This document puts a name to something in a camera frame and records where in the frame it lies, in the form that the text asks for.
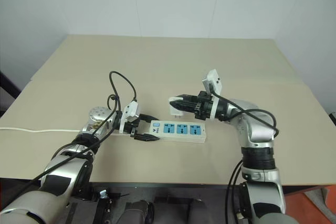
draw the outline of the white power strip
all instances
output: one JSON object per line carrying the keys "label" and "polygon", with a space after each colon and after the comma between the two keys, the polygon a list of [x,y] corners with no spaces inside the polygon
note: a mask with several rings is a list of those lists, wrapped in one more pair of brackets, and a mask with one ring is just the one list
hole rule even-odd
{"label": "white power strip", "polygon": [[153,120],[149,134],[173,142],[204,143],[206,139],[205,124],[195,122]]}

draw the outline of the table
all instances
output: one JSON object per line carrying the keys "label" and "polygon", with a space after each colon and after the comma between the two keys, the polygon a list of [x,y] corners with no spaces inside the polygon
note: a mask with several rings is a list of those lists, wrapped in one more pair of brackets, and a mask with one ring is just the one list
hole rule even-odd
{"label": "table", "polygon": [[[117,70],[134,84],[142,113],[171,120],[168,98],[203,90],[216,68],[222,95],[271,111],[280,129],[275,159],[284,185],[336,183],[336,128],[286,58],[268,39],[142,38],[69,35],[0,119],[0,127],[79,130],[113,93]],[[125,106],[130,87],[115,78]],[[197,121],[192,114],[180,121]],[[241,159],[235,129],[206,122],[204,144],[141,142],[110,136],[100,147],[92,182],[227,184]],[[0,177],[30,179],[75,132],[0,131]]]}

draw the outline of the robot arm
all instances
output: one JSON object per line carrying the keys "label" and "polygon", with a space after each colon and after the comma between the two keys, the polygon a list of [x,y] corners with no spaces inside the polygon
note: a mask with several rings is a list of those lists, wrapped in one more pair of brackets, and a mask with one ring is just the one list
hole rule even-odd
{"label": "robot arm", "polygon": [[[170,98],[172,114],[181,115],[181,111],[192,112],[197,119],[218,119],[234,126],[243,155],[242,177],[246,180],[239,185],[242,215],[253,224],[268,223],[264,222],[269,218],[267,215],[272,215],[280,221],[273,223],[297,223],[285,215],[286,205],[280,174],[273,158],[275,130],[250,115],[241,113],[241,109],[238,108],[257,109],[256,105],[234,100],[234,104],[238,106],[236,107],[217,96],[212,96],[213,93],[219,94],[222,89],[216,70],[209,72],[203,84],[206,91],[201,91],[198,96],[183,94]],[[269,114],[251,114],[270,125],[274,123]]]}
{"label": "robot arm", "polygon": [[85,150],[107,137],[112,129],[122,127],[122,134],[130,134],[131,137],[141,141],[159,139],[150,134],[138,133],[140,120],[150,122],[157,119],[140,114],[137,102],[132,101],[128,104],[123,113],[114,112],[106,123],[102,124],[111,113],[112,111],[105,107],[93,108],[89,112],[89,121],[75,140],[56,151],[45,170],[75,154],[82,154],[42,177],[41,187],[38,190],[25,193],[10,203],[0,212],[0,222],[5,224],[54,223],[68,204],[70,197],[91,199],[89,179],[99,144],[87,152]]}

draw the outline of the white power cord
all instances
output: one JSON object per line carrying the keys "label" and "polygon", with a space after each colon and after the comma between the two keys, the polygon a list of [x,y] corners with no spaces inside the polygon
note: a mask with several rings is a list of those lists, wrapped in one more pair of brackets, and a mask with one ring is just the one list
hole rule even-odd
{"label": "white power cord", "polygon": [[15,127],[0,127],[0,130],[12,130],[12,131],[26,131],[32,133],[41,133],[41,132],[79,132],[79,130],[30,130],[24,128],[15,128]]}
{"label": "white power cord", "polygon": [[[79,133],[79,130],[30,130],[25,128],[16,128],[16,127],[0,127],[0,130],[10,130],[10,131],[25,131],[25,132],[31,132],[31,133],[42,133],[42,132],[77,132]],[[112,133],[113,136],[130,136],[130,134],[120,134],[118,133]]]}

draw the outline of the blue socket outlet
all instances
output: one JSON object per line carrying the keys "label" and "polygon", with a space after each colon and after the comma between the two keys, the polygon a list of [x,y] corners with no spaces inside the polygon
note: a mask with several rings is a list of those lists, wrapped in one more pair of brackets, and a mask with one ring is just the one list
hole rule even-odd
{"label": "blue socket outlet", "polygon": [[178,134],[187,134],[188,133],[188,126],[186,124],[178,124],[176,128],[176,132]]}
{"label": "blue socket outlet", "polygon": [[200,135],[201,134],[201,126],[190,125],[190,134],[191,135]]}
{"label": "blue socket outlet", "polygon": [[165,123],[163,126],[163,133],[174,133],[175,124]]}

